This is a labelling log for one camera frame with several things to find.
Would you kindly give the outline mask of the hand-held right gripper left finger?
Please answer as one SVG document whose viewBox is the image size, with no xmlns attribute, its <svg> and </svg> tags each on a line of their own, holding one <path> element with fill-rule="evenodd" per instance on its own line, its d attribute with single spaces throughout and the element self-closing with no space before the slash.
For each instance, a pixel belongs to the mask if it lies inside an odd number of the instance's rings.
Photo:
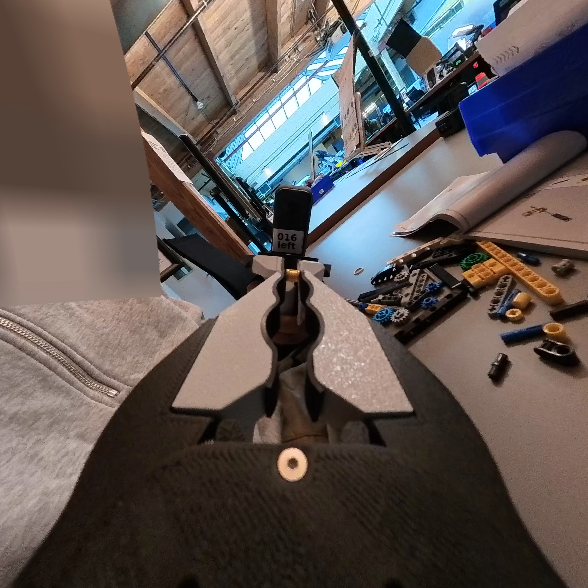
<svg viewBox="0 0 588 588">
<path fill-rule="evenodd" d="M 271 416 L 277 405 L 285 272 L 272 274 L 216 319 L 172 408 L 201 416 Z"/>
</svg>

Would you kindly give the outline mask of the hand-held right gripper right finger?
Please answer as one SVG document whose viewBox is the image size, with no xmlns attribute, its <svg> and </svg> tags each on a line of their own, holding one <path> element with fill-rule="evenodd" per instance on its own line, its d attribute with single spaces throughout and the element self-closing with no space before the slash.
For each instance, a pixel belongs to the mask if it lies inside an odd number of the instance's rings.
<svg viewBox="0 0 588 588">
<path fill-rule="evenodd" d="M 309 270 L 308 318 L 318 335 L 306 360 L 305 402 L 313 420 L 391 418 L 413 413 L 401 382 L 367 317 Z"/>
</svg>

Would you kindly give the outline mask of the pile of lego pieces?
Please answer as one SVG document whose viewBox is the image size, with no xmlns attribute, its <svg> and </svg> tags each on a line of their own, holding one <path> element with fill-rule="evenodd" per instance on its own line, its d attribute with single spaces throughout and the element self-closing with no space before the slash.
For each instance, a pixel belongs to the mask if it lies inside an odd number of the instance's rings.
<svg viewBox="0 0 588 588">
<path fill-rule="evenodd" d="M 565 304 L 561 290 L 534 270 L 539 264 L 535 256 L 510 254 L 489 241 L 435 239 L 389 261 L 372 277 L 374 289 L 351 304 L 379 324 L 394 326 L 396 338 L 408 343 L 466 298 L 492 288 L 486 313 L 497 322 L 520 323 L 536 301 L 555 308 L 550 322 L 499 334 L 505 346 L 537 342 L 533 352 L 543 362 L 580 366 L 564 322 L 587 316 L 587 298 Z"/>
</svg>

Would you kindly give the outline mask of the black office chair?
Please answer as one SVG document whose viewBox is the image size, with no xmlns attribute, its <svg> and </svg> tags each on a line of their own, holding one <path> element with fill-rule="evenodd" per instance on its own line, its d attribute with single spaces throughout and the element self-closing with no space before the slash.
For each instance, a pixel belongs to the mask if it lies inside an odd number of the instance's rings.
<svg viewBox="0 0 588 588">
<path fill-rule="evenodd" d="M 222 252 L 198 234 L 173 239 L 159 239 L 165 252 L 174 255 L 202 269 L 220 283 L 236 300 L 244 297 L 248 286 L 254 281 L 252 260 L 249 253 L 241 260 Z"/>
</svg>

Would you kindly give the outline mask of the wooden partition board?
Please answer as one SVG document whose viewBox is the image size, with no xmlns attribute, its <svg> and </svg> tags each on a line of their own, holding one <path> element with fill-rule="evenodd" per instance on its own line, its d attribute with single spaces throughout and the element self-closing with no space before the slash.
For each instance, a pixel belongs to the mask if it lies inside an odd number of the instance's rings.
<svg viewBox="0 0 588 588">
<path fill-rule="evenodd" d="M 196 190 L 163 146 L 143 129 L 141 135 L 151 183 L 217 249 L 240 262 L 252 256 L 251 250 Z"/>
</svg>

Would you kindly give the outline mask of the framed code sign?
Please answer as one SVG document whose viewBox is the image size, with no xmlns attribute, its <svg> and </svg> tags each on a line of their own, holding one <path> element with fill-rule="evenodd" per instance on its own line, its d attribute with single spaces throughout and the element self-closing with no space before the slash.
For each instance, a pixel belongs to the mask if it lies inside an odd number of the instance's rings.
<svg viewBox="0 0 588 588">
<path fill-rule="evenodd" d="M 158 258 L 161 283 L 164 283 L 185 265 L 184 260 L 174 251 L 158 251 Z"/>
</svg>

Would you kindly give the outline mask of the row of windows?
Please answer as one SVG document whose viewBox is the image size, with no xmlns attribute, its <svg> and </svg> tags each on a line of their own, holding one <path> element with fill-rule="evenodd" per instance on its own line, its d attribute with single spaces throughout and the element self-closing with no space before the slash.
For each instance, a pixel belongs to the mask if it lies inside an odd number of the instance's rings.
<svg viewBox="0 0 588 588">
<path fill-rule="evenodd" d="M 217 159 L 235 169 L 257 151 L 261 145 L 277 136 L 287 123 L 292 122 L 295 129 L 303 125 L 303 120 L 312 115 L 321 116 L 333 108 L 336 87 L 334 75 L 338 73 L 347 48 L 343 48 L 334 58 L 327 60 L 322 52 L 294 82 L 289 84 L 269 106 L 264 108 L 252 122 L 246 125 L 221 151 Z"/>
</svg>

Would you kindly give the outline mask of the upright cardboard panel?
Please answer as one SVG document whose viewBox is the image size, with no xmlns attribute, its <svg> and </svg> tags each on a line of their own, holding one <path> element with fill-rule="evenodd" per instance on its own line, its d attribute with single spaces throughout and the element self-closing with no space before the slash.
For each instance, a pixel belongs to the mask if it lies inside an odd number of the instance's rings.
<svg viewBox="0 0 588 588">
<path fill-rule="evenodd" d="M 341 67 L 333 76 L 339 90 L 339 115 L 344 155 L 348 162 L 365 156 L 375 156 L 378 160 L 391 151 L 392 143 L 383 142 L 375 145 L 366 143 L 361 96 L 355 91 L 355 55 L 355 35 L 351 35 Z"/>
</svg>

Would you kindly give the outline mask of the black steel column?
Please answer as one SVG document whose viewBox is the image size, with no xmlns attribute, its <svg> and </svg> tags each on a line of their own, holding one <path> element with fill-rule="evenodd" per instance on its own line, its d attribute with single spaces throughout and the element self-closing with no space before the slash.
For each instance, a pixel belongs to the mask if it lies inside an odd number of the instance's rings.
<svg viewBox="0 0 588 588">
<path fill-rule="evenodd" d="M 370 48 L 367 40 L 365 39 L 363 33 L 360 31 L 356 19 L 353 17 L 351 11 L 349 10 L 345 1 L 331 1 L 336 10 L 337 14 L 342 19 L 346 29 L 351 34 L 354 46 L 357 48 L 364 58 L 364 61 L 371 71 L 372 76 L 374 77 L 378 87 L 380 88 L 381 92 L 384 94 L 386 98 L 386 102 L 389 104 L 392 113 L 398 123 L 398 127 L 401 130 L 403 136 L 408 136 L 415 131 L 415 127 L 411 120 L 408 118 L 407 114 L 405 114 L 401 103 L 396 98 L 394 91 L 386 78 L 386 75 L 379 65 L 372 49 Z"/>
</svg>

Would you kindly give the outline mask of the grey zip hoodie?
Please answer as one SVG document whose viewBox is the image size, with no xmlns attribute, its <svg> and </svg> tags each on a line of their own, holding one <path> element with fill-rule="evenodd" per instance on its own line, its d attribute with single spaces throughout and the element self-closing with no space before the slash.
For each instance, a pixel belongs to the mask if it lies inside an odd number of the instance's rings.
<svg viewBox="0 0 588 588">
<path fill-rule="evenodd" d="M 121 402 L 203 321 L 164 294 L 1 308 L 1 587 L 55 524 Z"/>
</svg>

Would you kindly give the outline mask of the small black box device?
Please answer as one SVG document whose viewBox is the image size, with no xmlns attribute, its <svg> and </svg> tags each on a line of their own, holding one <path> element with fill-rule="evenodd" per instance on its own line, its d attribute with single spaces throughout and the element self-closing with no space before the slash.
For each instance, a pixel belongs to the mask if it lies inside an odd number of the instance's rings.
<svg viewBox="0 0 588 588">
<path fill-rule="evenodd" d="M 441 138 L 448 138 L 465 129 L 465 122 L 458 107 L 445 112 L 435 120 L 435 127 Z"/>
</svg>

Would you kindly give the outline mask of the dark workbench with equipment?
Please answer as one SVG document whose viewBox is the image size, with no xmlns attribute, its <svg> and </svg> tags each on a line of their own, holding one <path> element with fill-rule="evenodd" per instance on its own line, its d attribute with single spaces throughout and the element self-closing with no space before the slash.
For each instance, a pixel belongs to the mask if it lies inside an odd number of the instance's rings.
<svg viewBox="0 0 588 588">
<path fill-rule="evenodd" d="M 413 116 L 446 110 L 448 97 L 455 87 L 462 87 L 456 102 L 476 92 L 480 84 L 476 77 L 484 73 L 495 77 L 488 63 L 479 56 L 476 42 L 496 25 L 493 1 L 416 1 L 405 19 L 423 37 L 427 37 L 441 53 L 435 72 L 418 78 L 409 86 L 421 86 L 424 95 L 417 101 L 419 108 L 411 107 Z"/>
</svg>

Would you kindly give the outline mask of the black and white board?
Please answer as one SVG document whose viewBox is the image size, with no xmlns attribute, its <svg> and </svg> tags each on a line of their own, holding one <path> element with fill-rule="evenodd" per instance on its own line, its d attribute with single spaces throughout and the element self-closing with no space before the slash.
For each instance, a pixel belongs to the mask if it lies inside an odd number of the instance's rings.
<svg viewBox="0 0 588 588">
<path fill-rule="evenodd" d="M 442 52 L 431 39 L 417 33 L 404 19 L 398 20 L 386 46 L 401 55 L 420 77 L 425 77 L 442 59 Z"/>
</svg>

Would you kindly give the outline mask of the open instruction booklet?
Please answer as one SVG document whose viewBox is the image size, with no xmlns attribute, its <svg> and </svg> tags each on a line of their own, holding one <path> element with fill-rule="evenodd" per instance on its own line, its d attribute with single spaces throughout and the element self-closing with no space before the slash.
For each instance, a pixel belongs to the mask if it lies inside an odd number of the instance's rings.
<svg viewBox="0 0 588 588">
<path fill-rule="evenodd" d="M 587 259 L 587 139 L 558 131 L 493 171 L 458 177 L 392 235 L 437 221 L 465 238 Z"/>
</svg>

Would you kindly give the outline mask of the blue storage bin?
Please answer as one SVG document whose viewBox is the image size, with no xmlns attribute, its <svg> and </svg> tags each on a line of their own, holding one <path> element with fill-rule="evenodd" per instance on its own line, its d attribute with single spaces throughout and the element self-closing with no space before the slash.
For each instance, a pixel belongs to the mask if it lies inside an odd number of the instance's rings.
<svg viewBox="0 0 588 588">
<path fill-rule="evenodd" d="M 549 134 L 587 137 L 587 25 L 459 104 L 479 156 L 507 162 Z"/>
</svg>

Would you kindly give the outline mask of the white cardboard box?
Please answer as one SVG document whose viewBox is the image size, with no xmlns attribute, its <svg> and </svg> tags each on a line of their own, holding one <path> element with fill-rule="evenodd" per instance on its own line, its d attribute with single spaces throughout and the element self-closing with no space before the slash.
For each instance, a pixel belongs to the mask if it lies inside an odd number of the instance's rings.
<svg viewBox="0 0 588 588">
<path fill-rule="evenodd" d="M 586 24 L 587 1 L 522 1 L 476 48 L 504 75 Z"/>
</svg>

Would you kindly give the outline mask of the black metal frame bar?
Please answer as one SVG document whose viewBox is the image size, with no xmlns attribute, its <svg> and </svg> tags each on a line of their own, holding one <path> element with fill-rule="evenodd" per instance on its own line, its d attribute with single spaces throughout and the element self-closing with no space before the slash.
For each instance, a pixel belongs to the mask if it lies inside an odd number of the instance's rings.
<svg viewBox="0 0 588 588">
<path fill-rule="evenodd" d="M 224 173 L 214 160 L 210 160 L 205 155 L 204 151 L 196 144 L 194 138 L 189 134 L 182 133 L 179 135 L 179 140 L 208 174 L 210 180 L 232 205 L 236 213 L 243 219 L 252 219 L 262 231 L 271 233 L 273 227 L 268 220 L 267 214 L 262 212 L 258 205 L 251 202 L 244 191 Z"/>
</svg>

